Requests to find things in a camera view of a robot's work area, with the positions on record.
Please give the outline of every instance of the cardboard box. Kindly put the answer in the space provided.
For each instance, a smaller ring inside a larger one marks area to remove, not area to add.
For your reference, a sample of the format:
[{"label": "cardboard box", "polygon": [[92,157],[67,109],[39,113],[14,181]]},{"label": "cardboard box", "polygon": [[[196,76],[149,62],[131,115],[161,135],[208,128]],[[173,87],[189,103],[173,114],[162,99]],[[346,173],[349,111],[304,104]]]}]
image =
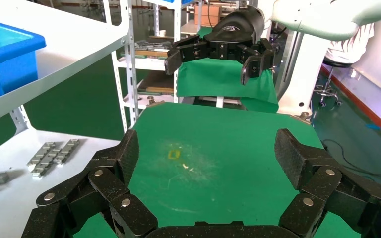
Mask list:
[{"label": "cardboard box", "polygon": [[[199,6],[195,6],[195,25],[198,24],[198,13]],[[215,26],[220,21],[221,7],[220,6],[209,6],[209,19],[208,19],[208,5],[202,6],[202,18],[201,25],[209,26],[209,22],[211,21],[211,25]]]}]

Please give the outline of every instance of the green mat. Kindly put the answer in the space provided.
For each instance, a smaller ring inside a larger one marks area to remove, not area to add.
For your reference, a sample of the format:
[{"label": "green mat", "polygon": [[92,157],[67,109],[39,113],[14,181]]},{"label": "green mat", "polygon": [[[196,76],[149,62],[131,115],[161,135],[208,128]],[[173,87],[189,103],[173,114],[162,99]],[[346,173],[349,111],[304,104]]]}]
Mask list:
[{"label": "green mat", "polygon": [[[209,32],[211,28],[202,27],[199,34]],[[245,86],[240,84],[241,71],[242,65],[231,60],[205,58],[183,63],[179,68],[178,95],[241,97],[250,111],[276,112],[278,102],[270,70],[250,79]]]},{"label": "green mat", "polygon": [[[321,147],[314,129],[287,115],[164,103],[147,108],[134,129],[139,160],[129,184],[159,227],[196,221],[277,225],[297,194],[274,155],[278,129]],[[100,215],[76,238],[114,238]],[[360,235],[328,213],[315,238]]]}]

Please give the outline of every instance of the white cloth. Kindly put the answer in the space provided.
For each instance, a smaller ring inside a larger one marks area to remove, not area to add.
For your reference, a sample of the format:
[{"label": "white cloth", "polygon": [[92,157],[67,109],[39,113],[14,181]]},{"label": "white cloth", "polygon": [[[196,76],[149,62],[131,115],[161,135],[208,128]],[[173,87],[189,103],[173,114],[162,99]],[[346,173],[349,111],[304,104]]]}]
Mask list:
[{"label": "white cloth", "polygon": [[374,23],[359,27],[358,32],[345,41],[331,41],[326,57],[339,63],[355,63],[366,52],[367,41],[374,34]]}]

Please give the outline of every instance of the yellow stain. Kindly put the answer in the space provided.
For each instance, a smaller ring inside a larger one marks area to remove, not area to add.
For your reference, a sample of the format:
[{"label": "yellow stain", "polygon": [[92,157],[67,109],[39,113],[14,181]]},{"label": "yellow stain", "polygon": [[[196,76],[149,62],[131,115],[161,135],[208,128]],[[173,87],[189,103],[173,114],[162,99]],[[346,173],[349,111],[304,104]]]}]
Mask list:
[{"label": "yellow stain", "polygon": [[169,151],[169,154],[167,155],[167,158],[171,160],[176,160],[180,157],[180,150],[171,150]]}]

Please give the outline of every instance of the black cable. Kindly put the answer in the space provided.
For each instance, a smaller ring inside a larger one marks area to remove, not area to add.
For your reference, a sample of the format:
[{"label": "black cable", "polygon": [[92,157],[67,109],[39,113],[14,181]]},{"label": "black cable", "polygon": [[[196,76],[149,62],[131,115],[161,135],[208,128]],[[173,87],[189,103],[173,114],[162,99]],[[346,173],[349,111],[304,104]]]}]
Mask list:
[{"label": "black cable", "polygon": [[211,19],[209,17],[209,6],[211,5],[211,0],[208,0],[208,21],[209,21],[209,25],[211,26],[212,28],[212,24],[211,24]]},{"label": "black cable", "polygon": [[370,177],[370,176],[367,176],[367,175],[363,175],[363,177],[367,178],[367,179],[370,179],[371,181],[373,182],[376,182],[374,178]]},{"label": "black cable", "polygon": [[272,38],[271,43],[276,41],[278,39],[278,37],[280,37],[281,34],[284,33],[285,30],[287,30],[287,27],[284,27],[284,29],[282,29],[282,31],[280,31],[276,37]]},{"label": "black cable", "polygon": [[325,141],[330,141],[330,142],[333,142],[335,144],[337,144],[340,148],[341,148],[341,153],[342,153],[342,158],[344,159],[345,162],[347,162],[349,165],[353,166],[354,168],[351,168],[351,167],[348,167],[348,166],[345,166],[343,165],[344,167],[346,167],[347,169],[351,169],[351,170],[354,170],[354,171],[357,171],[357,172],[361,172],[361,173],[364,173],[364,174],[368,174],[368,175],[372,175],[372,176],[377,176],[377,177],[381,177],[381,174],[376,174],[376,173],[371,173],[367,170],[364,170],[360,167],[357,167],[356,165],[352,164],[350,161],[347,160],[347,158],[345,158],[345,154],[344,154],[344,148],[342,147],[342,145],[340,145],[338,142],[336,142],[335,140],[331,140],[331,139],[325,139],[323,140],[323,142],[325,143]]}]

